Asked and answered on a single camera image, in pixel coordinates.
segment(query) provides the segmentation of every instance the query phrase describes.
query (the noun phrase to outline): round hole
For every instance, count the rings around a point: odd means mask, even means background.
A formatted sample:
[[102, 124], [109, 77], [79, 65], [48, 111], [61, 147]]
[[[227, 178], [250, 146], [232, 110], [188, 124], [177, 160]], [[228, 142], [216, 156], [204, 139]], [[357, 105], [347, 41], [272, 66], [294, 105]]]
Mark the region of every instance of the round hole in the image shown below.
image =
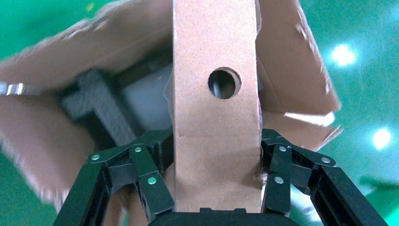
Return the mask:
[[241, 80], [234, 70], [221, 67], [210, 74], [208, 86], [215, 97], [229, 99], [238, 93], [241, 87]]

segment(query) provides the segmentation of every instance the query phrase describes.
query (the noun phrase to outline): green background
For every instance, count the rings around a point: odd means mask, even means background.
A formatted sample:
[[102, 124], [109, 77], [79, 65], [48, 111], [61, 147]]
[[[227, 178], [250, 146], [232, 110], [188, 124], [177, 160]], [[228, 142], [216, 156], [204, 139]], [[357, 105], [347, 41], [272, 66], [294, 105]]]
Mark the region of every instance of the green background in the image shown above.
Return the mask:
[[[0, 59], [90, 18], [106, 0], [0, 0]], [[302, 0], [303, 9], [326, 63], [342, 110], [335, 125], [342, 135], [321, 152], [333, 157], [391, 226], [399, 225], [399, 1]], [[339, 66], [335, 47], [345, 45], [355, 61]], [[382, 150], [373, 135], [391, 133]], [[22, 176], [0, 155], [0, 225], [49, 226], [52, 206], [41, 204]], [[293, 207], [291, 218], [309, 223]]]

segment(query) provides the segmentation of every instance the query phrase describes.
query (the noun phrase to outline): cardboard edge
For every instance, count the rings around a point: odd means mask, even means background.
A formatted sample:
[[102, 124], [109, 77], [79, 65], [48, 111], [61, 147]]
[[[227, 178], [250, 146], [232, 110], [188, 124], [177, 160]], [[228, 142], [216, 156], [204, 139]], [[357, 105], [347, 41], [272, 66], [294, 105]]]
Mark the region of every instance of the cardboard edge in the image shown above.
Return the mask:
[[262, 112], [263, 128], [274, 129], [292, 144], [318, 151], [342, 133], [340, 127], [325, 127], [293, 119], [280, 113]]

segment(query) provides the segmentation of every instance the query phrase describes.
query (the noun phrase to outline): cardboard box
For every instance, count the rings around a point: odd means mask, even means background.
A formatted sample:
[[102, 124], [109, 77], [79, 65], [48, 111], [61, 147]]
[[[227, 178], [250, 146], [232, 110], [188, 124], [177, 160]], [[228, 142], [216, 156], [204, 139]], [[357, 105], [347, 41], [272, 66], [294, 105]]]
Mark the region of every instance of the cardboard box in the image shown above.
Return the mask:
[[[257, 211], [261, 190], [253, 176], [260, 152], [260, 115], [264, 128], [317, 151], [341, 129], [309, 121], [327, 119], [324, 116], [339, 110], [340, 103], [298, 1], [261, 1], [262, 28], [256, 42], [260, 18], [253, 1], [212, 0], [209, 8], [202, 4], [175, 0], [173, 27], [172, 0], [110, 3], [93, 20], [81, 21], [1, 62], [0, 81], [59, 89], [89, 68], [117, 74], [173, 37], [177, 208]], [[192, 52], [185, 52], [188, 47]], [[263, 85], [260, 107], [255, 66]], [[231, 99], [213, 97], [206, 84], [218, 67], [233, 69], [241, 79], [241, 88]], [[190, 89], [206, 93], [194, 95]], [[93, 142], [84, 129], [66, 119], [48, 94], [1, 96], [0, 106], [4, 151], [36, 194], [59, 209], [85, 157], [93, 151]], [[187, 148], [196, 151], [192, 153], [195, 162]], [[65, 153], [75, 165], [60, 158]], [[132, 200], [126, 205], [137, 215], [140, 203], [135, 197]], [[114, 225], [120, 212], [114, 196], [107, 223]], [[135, 219], [145, 220], [143, 215]]]

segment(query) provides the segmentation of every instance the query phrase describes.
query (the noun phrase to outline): bright light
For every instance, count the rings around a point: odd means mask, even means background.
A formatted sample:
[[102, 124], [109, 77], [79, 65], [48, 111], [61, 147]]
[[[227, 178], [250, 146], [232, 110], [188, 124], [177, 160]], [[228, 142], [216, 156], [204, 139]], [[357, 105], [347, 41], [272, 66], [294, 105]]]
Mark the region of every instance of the bright light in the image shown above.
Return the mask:
[[355, 61], [355, 55], [351, 52], [347, 46], [337, 46], [332, 55], [332, 59], [338, 64], [338, 66], [345, 66], [352, 64]]
[[380, 129], [374, 134], [373, 143], [377, 150], [383, 149], [391, 140], [391, 133], [386, 129]]

